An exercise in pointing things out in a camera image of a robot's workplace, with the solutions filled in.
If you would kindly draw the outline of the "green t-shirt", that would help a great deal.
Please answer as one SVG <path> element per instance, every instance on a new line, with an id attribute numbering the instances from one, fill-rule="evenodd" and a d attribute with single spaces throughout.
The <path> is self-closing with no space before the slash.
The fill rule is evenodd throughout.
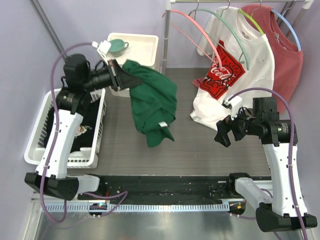
<path id="1" fill-rule="evenodd" d="M 160 72 L 127 60 L 122 69 L 142 84 L 129 89 L 131 113 L 136 130 L 146 136 L 149 148 L 164 139 L 174 141 L 170 125 L 176 120 L 177 85 Z"/>

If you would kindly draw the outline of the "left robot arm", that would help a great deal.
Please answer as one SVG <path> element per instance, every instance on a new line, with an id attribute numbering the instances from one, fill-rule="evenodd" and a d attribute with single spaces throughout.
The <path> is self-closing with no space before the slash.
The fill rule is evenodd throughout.
<path id="1" fill-rule="evenodd" d="M 35 172 L 28 172 L 24 182 L 42 196 L 72 200 L 89 192 L 100 200 L 107 192 L 95 175 L 67 175 L 68 159 L 78 127 L 92 100 L 91 92 L 111 87 L 115 91 L 134 88 L 143 82 L 127 73 L 117 60 L 110 59 L 101 68 L 91 69 L 83 54 L 67 57 L 63 66 L 66 86 L 52 98 L 54 121 L 45 153 Z"/>

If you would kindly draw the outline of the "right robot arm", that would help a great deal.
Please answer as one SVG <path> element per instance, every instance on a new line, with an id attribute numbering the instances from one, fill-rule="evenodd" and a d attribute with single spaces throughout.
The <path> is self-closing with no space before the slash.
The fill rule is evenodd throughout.
<path id="1" fill-rule="evenodd" d="M 228 133 L 236 141 L 257 136 L 264 149 L 272 180 L 272 195 L 259 188 L 247 173 L 231 173 L 226 193 L 233 198 L 241 195 L 255 209 L 255 219 L 263 232 L 284 232 L 315 228 L 317 218 L 308 213 L 300 190 L 297 167 L 298 137 L 290 120 L 281 120 L 274 97 L 258 97 L 253 109 L 243 107 L 242 98 L 226 97 L 222 106 L 231 112 L 217 122 L 214 140 L 225 147 L 231 145 Z"/>

